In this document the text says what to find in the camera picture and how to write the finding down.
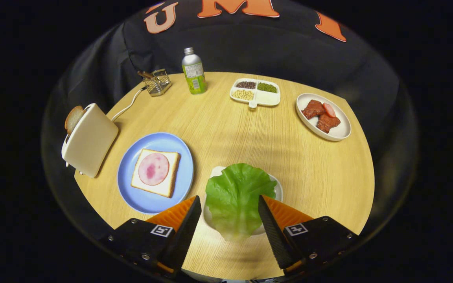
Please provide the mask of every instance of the meat piece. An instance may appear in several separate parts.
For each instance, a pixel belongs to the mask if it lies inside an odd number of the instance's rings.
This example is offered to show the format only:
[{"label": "meat piece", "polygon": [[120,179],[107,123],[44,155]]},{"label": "meat piece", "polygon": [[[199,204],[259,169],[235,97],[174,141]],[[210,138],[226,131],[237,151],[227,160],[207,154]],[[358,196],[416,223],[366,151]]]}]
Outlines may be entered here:
[{"label": "meat piece", "polygon": [[326,102],[322,104],[322,107],[326,110],[326,113],[330,117],[336,117],[337,115],[335,114],[335,111],[333,110],[333,107],[331,107],[330,104],[327,104]]},{"label": "meat piece", "polygon": [[319,116],[318,129],[328,134],[330,129],[340,124],[340,119],[337,117],[330,117],[328,114]]},{"label": "meat piece", "polygon": [[302,114],[307,119],[310,119],[316,115],[322,115],[324,113],[326,113],[326,110],[322,107],[321,102],[318,102],[317,100],[311,100],[309,104],[307,104],[307,107],[302,110]]},{"label": "meat piece", "polygon": [[169,160],[163,154],[152,153],[146,156],[139,166],[139,178],[150,186],[162,183],[169,173]]}]

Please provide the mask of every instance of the round wooden table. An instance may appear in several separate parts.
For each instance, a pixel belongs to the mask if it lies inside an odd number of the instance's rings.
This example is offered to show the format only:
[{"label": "round wooden table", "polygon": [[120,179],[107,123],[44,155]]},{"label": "round wooden table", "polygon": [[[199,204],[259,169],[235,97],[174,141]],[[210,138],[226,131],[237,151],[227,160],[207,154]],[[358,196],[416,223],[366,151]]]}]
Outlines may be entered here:
[{"label": "round wooden table", "polygon": [[[204,211],[205,185],[218,166],[247,163],[275,176],[284,190],[284,203],[317,218],[329,215],[359,234],[374,198],[374,167],[361,126],[349,104],[340,97],[284,79],[231,72],[206,72],[207,92],[192,95],[183,74],[169,76],[173,85],[158,97],[140,93],[134,105],[115,120],[120,131],[106,154],[99,174],[75,179],[99,215],[113,228],[129,218],[146,220],[121,197],[118,166],[137,140],[153,132],[169,132],[182,138],[194,160],[194,181],[187,195],[199,195]],[[263,79],[279,85],[277,106],[236,102],[230,88],[239,78]],[[107,116],[128,106],[139,84],[125,95]],[[336,142],[320,138],[297,116],[295,101],[301,93],[315,93],[337,104],[348,116],[352,132]],[[241,243],[226,242],[206,224],[197,224],[183,269],[223,279],[261,279],[284,275],[272,254],[266,234]]]}]

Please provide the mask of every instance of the bread slice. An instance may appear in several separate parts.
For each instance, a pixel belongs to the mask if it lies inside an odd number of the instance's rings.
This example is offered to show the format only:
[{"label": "bread slice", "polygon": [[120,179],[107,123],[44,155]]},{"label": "bread slice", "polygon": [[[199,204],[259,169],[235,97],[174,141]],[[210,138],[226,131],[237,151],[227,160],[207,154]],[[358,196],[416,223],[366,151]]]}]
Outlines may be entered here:
[{"label": "bread slice", "polygon": [[78,124],[79,120],[83,115],[85,114],[85,111],[83,110],[83,107],[81,105],[78,105],[74,107],[70,113],[68,114],[66,118],[66,122],[64,123],[64,128],[68,132],[68,134],[71,134],[72,131],[74,130],[74,127]]},{"label": "bread slice", "polygon": [[[164,155],[167,160],[169,161],[169,172],[167,172],[167,176],[165,179],[157,185],[147,185],[143,183],[139,176],[139,167],[141,165],[142,160],[153,153],[160,153]],[[181,159],[181,155],[177,152],[159,152],[153,151],[149,149],[142,149],[135,163],[135,168],[133,172],[133,179],[131,182],[131,186],[134,188],[138,188],[141,190],[145,190],[147,192],[156,193],[157,195],[162,195],[164,197],[171,198],[174,193],[174,185],[176,183],[176,173],[178,172],[178,165],[179,160]]]}]

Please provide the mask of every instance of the wire basket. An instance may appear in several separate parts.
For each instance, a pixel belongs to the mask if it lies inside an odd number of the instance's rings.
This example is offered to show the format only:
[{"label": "wire basket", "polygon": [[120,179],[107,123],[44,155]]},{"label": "wire basket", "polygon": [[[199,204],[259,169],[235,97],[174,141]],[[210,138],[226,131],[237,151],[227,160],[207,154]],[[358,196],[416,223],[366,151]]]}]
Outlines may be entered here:
[{"label": "wire basket", "polygon": [[144,78],[142,80],[146,85],[146,90],[148,90],[149,95],[158,96],[164,94],[172,85],[169,75],[167,75],[165,69],[153,71],[151,74],[153,75],[153,78]]}]

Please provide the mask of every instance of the white power cable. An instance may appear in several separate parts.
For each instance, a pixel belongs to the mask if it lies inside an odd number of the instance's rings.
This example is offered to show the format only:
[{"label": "white power cable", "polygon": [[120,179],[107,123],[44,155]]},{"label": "white power cable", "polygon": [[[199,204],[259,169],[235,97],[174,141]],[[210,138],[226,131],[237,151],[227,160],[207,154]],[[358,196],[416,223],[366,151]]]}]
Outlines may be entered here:
[{"label": "white power cable", "polygon": [[122,111],[118,112],[113,118],[111,118],[111,121],[114,121],[116,118],[118,118],[118,116],[120,116],[122,113],[127,111],[127,109],[129,109],[134,104],[136,97],[145,89],[146,89],[146,87],[143,87],[139,91],[137,91],[134,95],[134,98],[133,98],[133,101],[131,102],[131,104],[129,106],[125,107]]}]

